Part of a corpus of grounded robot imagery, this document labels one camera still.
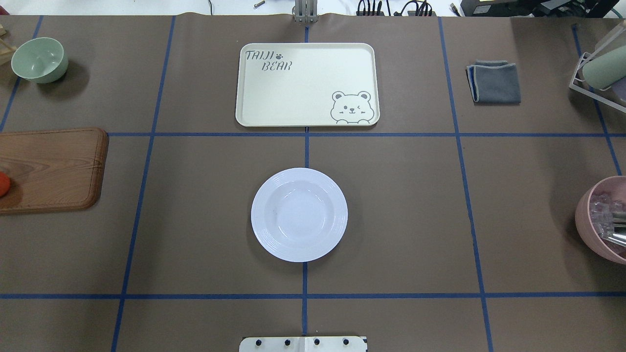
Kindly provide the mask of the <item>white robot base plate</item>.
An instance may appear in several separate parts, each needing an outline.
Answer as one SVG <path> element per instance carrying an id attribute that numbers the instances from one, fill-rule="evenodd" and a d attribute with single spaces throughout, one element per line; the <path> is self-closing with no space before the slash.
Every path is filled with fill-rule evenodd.
<path id="1" fill-rule="evenodd" d="M 361 336 L 276 336 L 242 339 L 240 352 L 367 352 Z"/>

